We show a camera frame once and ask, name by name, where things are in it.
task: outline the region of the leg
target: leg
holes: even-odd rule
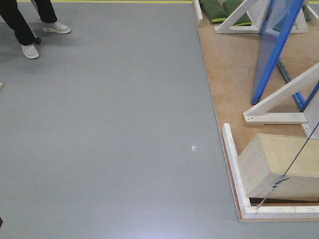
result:
[[[57,21],[52,3],[50,0],[34,0],[37,7],[40,18],[45,23],[53,23]]]
[[[0,0],[0,15],[21,45],[30,45],[35,41],[30,27],[18,10],[16,0]]]

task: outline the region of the shoe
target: shoe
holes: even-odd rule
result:
[[[27,46],[21,45],[21,48],[25,57],[29,59],[35,59],[39,57],[39,52],[33,44]]]
[[[68,26],[66,26],[58,21],[56,21],[54,23],[43,22],[41,28],[43,31],[56,32],[59,34],[67,34],[71,31],[71,29]]]

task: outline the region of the gray floor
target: gray floor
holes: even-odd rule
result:
[[[191,4],[54,6],[37,60],[0,26],[1,239],[318,237],[238,222]]]
[[[310,3],[309,6],[319,15],[319,3]]]

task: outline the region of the wooden base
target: wooden base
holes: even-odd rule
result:
[[[319,221],[319,206],[261,206],[258,211],[247,197],[237,163],[237,150],[230,125],[225,123],[222,129],[225,159],[233,196],[240,222],[258,221]]]

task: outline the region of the green cushion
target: green cushion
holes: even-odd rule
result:
[[[305,20],[310,21],[310,11],[307,8],[307,6],[303,6],[303,12],[304,12]]]
[[[230,15],[242,3],[241,0],[226,0],[223,7],[228,15]],[[253,22],[245,13],[240,19],[235,22],[234,26],[250,26]]]
[[[222,23],[228,15],[218,0],[199,0],[202,9],[211,23]]]

